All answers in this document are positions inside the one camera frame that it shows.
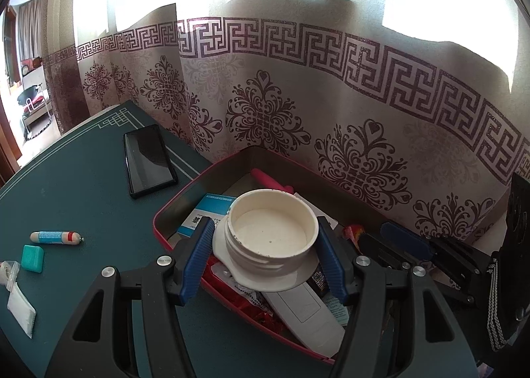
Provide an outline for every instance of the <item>phone screen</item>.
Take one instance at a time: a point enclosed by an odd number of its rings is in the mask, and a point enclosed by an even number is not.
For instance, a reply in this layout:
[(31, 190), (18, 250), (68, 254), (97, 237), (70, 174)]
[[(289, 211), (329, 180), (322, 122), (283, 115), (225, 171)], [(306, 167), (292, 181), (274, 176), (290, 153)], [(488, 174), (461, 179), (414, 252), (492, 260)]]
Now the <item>phone screen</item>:
[(137, 197), (177, 182), (157, 125), (124, 135), (131, 196)]

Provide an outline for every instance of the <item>pink object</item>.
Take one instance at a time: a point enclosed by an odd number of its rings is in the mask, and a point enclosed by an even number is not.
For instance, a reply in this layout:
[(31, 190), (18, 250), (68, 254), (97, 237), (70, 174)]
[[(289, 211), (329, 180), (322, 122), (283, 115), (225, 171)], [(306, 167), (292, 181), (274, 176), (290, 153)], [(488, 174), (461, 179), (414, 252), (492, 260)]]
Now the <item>pink object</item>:
[(252, 169), (250, 171), (250, 174), (265, 188), (270, 188), (271, 190), (285, 191), (289, 194), (294, 194), (295, 192), (295, 189), (290, 185), (283, 186), (276, 179), (271, 178), (267, 173), (259, 169)]

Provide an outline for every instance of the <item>silver screw head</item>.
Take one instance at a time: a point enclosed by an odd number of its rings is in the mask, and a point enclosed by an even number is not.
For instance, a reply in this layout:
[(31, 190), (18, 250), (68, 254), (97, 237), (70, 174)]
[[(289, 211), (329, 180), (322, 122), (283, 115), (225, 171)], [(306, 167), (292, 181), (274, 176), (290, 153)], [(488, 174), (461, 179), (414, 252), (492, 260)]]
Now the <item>silver screw head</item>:
[(414, 266), (412, 273), (416, 276), (425, 276), (425, 269), (422, 266)]
[(156, 264), (159, 266), (167, 266), (168, 264), (171, 264), (171, 257), (169, 255), (161, 255), (156, 260)]
[(101, 271), (101, 276), (104, 278), (110, 278), (116, 271), (112, 266), (107, 266)]
[(360, 255), (355, 259), (355, 262), (359, 266), (368, 266), (370, 264), (370, 259), (365, 255)]

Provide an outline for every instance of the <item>white packet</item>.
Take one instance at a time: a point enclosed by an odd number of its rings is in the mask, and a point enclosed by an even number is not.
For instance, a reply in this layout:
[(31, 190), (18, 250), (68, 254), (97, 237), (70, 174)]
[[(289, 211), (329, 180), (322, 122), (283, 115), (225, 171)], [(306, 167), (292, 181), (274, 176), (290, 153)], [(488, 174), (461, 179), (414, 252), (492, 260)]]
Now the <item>white packet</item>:
[(228, 285), (232, 290), (238, 293), (240, 296), (243, 296), (245, 299), (247, 299), (254, 306), (257, 306), (258, 308), (272, 315), (272, 311), (269, 308), (267, 301), (265, 300), (263, 295), (260, 292), (243, 287), (242, 285), (235, 282), (234, 277), (224, 264), (215, 263), (211, 267), (211, 272), (221, 281), (223, 281), (226, 285)]
[(348, 325), (348, 320), (350, 319), (348, 307), (343, 306), (343, 304), (340, 303), (340, 300), (333, 296), (332, 293), (326, 293), (326, 295), (322, 298), (322, 301), (324, 302), (324, 305), (328, 307), (340, 325)]
[(26, 296), (20, 291), (19, 285), (15, 283), (7, 301), (7, 309), (11, 311), (15, 320), (18, 321), (22, 330), (30, 338), (33, 335), (33, 324), (35, 323), (36, 311), (27, 301)]

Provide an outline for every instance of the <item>white plastic container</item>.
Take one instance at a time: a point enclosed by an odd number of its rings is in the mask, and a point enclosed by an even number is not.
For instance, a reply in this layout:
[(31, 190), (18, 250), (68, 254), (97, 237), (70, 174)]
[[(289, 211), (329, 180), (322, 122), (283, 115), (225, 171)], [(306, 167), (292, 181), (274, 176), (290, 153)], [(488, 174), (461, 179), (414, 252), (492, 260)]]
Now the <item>white plastic container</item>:
[(311, 208), (278, 190), (254, 190), (239, 196), (230, 206), (225, 227), (232, 259), (262, 274), (299, 267), (318, 234)]
[(311, 248), (318, 236), (314, 212), (279, 190), (239, 196), (214, 234), (214, 255), (241, 285), (275, 292), (296, 287), (318, 265)]

